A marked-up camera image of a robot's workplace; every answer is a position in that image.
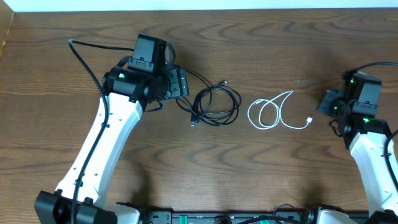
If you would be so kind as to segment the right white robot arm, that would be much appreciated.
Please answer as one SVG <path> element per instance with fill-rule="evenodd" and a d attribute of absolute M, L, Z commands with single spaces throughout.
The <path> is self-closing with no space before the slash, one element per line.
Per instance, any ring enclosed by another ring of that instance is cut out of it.
<path fill-rule="evenodd" d="M 353 157 L 368 202 L 366 223 L 397 223 L 397 160 L 388 123 L 375 118 L 377 99 L 328 90 L 318 108 Z"/>

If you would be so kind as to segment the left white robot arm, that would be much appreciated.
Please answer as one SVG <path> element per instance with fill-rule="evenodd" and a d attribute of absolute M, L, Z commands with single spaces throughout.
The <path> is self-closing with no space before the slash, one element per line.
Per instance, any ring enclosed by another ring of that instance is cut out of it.
<path fill-rule="evenodd" d="M 147 104 L 189 94 L 186 71 L 148 73 L 114 67 L 103 78 L 105 98 L 85 142 L 54 193 L 41 191 L 34 203 L 41 223 L 138 223 L 140 211 L 128 203 L 105 208 L 120 154 Z"/>

